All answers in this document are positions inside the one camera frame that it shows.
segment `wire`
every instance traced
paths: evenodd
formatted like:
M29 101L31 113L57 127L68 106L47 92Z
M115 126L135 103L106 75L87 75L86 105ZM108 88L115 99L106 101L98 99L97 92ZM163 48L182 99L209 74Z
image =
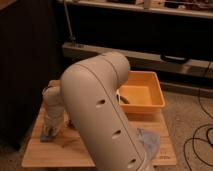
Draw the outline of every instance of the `wire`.
M211 62L209 61L209 64L208 66L206 67L206 69L204 70L203 72L203 76L202 76L202 82L205 81L205 78L206 78L206 74L207 72L209 71L209 68L210 68L210 65L211 65ZM199 102L199 105L201 107L201 109L203 110L203 112L208 116L210 117L211 119L213 119L213 116L206 110L206 108L203 106L202 102L201 102L201 86L199 87L198 89L198 102Z
M209 61L208 66L206 67L206 69L205 69L204 72L203 72L203 76L202 76L203 81L205 81L206 74L207 74L207 72L208 72L208 70L209 70L209 68L210 68L210 65L211 65L211 62ZM203 106L203 104L202 104L202 102L201 102L201 86L200 86L199 89L198 89L198 96L197 96L197 97L198 97L198 102L199 102L199 105L200 105L202 111L203 111L209 118L213 119L213 116L206 110L206 108ZM196 137L196 134L198 133L198 131L199 131L201 128L205 128L205 127L209 127L209 128L207 129L207 131L206 131L206 139L207 139L207 140L202 139L202 138L197 138L197 137ZM198 128L194 131L193 137L192 137L192 138L189 138L189 139L187 139L187 140L185 141L185 143L184 143L184 145L183 145L183 154L184 154L184 159L185 159L185 161L186 161L186 164L187 164L188 168L190 169L190 171L192 171L192 168L191 168L191 166L190 166L190 164L189 164L189 161L188 161L188 159L187 159L187 157L186 157L186 144L187 144L188 142L190 142L190 141L192 141L192 149L193 149L193 152L194 152L194 154L196 155L196 157L197 157L201 162L205 163L207 166L213 167L213 163L208 163L207 161L205 161L204 159L202 159L202 158L198 155L198 153L197 153L197 151L196 151L196 148L195 148L195 140L205 142L205 143L207 143L210 147L213 148L213 142L212 142L211 139L210 139L210 132L211 132L212 130L213 130L213 124L205 124L205 125L202 125L202 126L198 127Z

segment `black cabinet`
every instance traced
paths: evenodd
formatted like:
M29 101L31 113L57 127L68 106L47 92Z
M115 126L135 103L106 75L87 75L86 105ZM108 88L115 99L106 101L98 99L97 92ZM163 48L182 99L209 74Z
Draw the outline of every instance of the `black cabinet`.
M0 139L12 145L35 119L43 87L61 74L51 3L19 0L0 11Z

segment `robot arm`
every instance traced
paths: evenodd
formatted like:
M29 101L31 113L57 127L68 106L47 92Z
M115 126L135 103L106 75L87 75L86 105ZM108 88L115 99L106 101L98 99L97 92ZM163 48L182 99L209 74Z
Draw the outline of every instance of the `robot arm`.
M130 67L110 52L70 66L61 77L61 97L98 170L152 170L146 151L116 99Z

